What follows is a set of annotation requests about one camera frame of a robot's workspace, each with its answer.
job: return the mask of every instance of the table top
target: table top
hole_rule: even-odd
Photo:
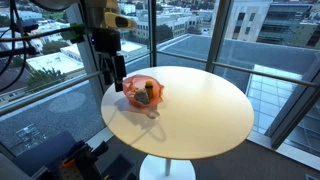
[[[121,141],[155,156],[200,159],[227,152],[243,142],[253,127],[247,97],[214,74],[185,67],[155,67],[133,72],[165,86],[159,116],[129,104],[114,85],[104,94],[101,111],[107,127]]]

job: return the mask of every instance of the cable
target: cable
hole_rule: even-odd
[[[63,28],[63,29],[53,30],[53,31],[45,32],[45,33],[41,33],[41,34],[36,34],[36,35],[32,35],[32,36],[24,36],[24,37],[20,37],[20,38],[2,38],[2,39],[0,39],[0,42],[28,41],[28,40],[41,38],[44,36],[49,36],[52,34],[57,34],[57,33],[65,32],[65,31],[83,30],[83,29],[84,29],[84,26],[83,27],[73,26],[73,27],[69,27],[69,28]]]
[[[2,38],[2,36],[4,36],[8,31],[10,31],[10,28],[5,30],[5,31],[3,31],[3,33],[0,35],[0,38]]]
[[[18,27],[19,27],[19,30],[20,30],[20,34],[21,34],[21,37],[22,37],[23,36],[23,31],[22,31],[22,28],[21,28],[21,23],[20,23],[20,18],[19,18],[19,14],[18,14],[18,11],[17,11],[17,7],[16,7],[16,4],[15,4],[14,0],[11,0],[11,2],[10,2],[10,15],[12,14],[11,17],[13,17],[13,10],[15,11],[15,15],[16,15],[16,18],[17,18],[17,24],[18,24]],[[23,41],[23,48],[26,48],[26,42],[25,41]],[[19,72],[18,76],[10,84],[8,84],[6,87],[0,89],[0,92],[8,89],[9,87],[11,87],[14,83],[16,83],[20,79],[20,77],[23,74],[24,69],[26,67],[26,62],[27,62],[27,54],[24,53],[23,54],[23,63],[22,63],[22,66],[21,66],[21,69],[20,69],[20,72]]]
[[[14,10],[14,4],[15,3],[13,0],[10,1],[10,28],[11,29],[11,37],[15,38],[15,32],[13,31],[14,29],[14,16],[13,16],[13,10]],[[16,43],[14,41],[12,41],[11,44],[11,50],[14,51],[15,50],[15,45]],[[1,69],[0,71],[0,76],[2,76],[2,74],[8,69],[11,61],[12,61],[13,56],[10,56],[8,61],[6,62],[6,64],[4,65],[4,67]]]

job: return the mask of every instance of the plastic bag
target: plastic bag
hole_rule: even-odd
[[[138,89],[144,89],[146,81],[152,81],[153,84],[153,98],[149,99],[149,104],[143,104],[134,98],[134,94]],[[137,107],[150,107],[162,102],[162,91],[164,86],[159,83],[156,79],[145,75],[134,75],[125,79],[122,83],[123,93],[128,98],[130,104]]]

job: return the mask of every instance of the round table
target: round table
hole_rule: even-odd
[[[227,152],[249,135],[252,106],[227,80],[175,66],[142,69],[128,77],[136,74],[151,76],[165,86],[163,102],[153,109],[134,107],[112,85],[103,96],[101,112],[116,137],[149,154],[140,179],[195,179],[189,160]]]

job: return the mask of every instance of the table base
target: table base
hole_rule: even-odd
[[[166,175],[166,159],[148,155],[140,168],[141,180],[183,179],[195,180],[195,171],[189,160],[171,160],[170,174]]]

